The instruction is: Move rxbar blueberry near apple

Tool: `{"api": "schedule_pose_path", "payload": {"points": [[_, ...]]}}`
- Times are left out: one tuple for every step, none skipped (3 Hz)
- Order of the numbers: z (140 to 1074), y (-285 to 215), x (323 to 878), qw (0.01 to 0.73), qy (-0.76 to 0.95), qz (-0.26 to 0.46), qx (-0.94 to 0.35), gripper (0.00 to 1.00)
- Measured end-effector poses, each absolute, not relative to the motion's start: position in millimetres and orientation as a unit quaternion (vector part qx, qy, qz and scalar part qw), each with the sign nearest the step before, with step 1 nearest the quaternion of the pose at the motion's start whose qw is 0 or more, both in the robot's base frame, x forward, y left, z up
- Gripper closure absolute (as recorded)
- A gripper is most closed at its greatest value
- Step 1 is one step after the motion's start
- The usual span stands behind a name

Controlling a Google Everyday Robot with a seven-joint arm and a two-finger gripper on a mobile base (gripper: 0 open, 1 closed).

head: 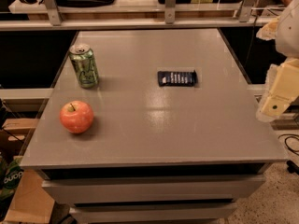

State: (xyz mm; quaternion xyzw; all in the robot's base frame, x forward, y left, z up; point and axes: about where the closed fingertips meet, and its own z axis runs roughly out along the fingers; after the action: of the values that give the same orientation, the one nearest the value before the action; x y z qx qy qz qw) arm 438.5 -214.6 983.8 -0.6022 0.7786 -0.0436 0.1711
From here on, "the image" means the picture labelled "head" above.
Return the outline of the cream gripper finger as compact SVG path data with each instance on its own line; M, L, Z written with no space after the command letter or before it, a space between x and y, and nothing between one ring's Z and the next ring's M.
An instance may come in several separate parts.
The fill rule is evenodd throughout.
M270 22L268 22L266 25L264 25L262 28L260 28L256 34L256 37L265 41L275 39L278 27L278 20L279 17L276 17Z
M278 119L299 97L299 60L287 58L281 65L271 64L264 88L256 118L271 122Z

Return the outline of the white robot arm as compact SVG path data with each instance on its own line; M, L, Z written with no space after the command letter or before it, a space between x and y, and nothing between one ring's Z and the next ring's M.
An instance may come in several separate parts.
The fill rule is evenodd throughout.
M299 97L299 0L292 0L280 16L258 31L257 37L274 39L276 51L286 57L284 63L270 65L256 112L259 121L271 122Z

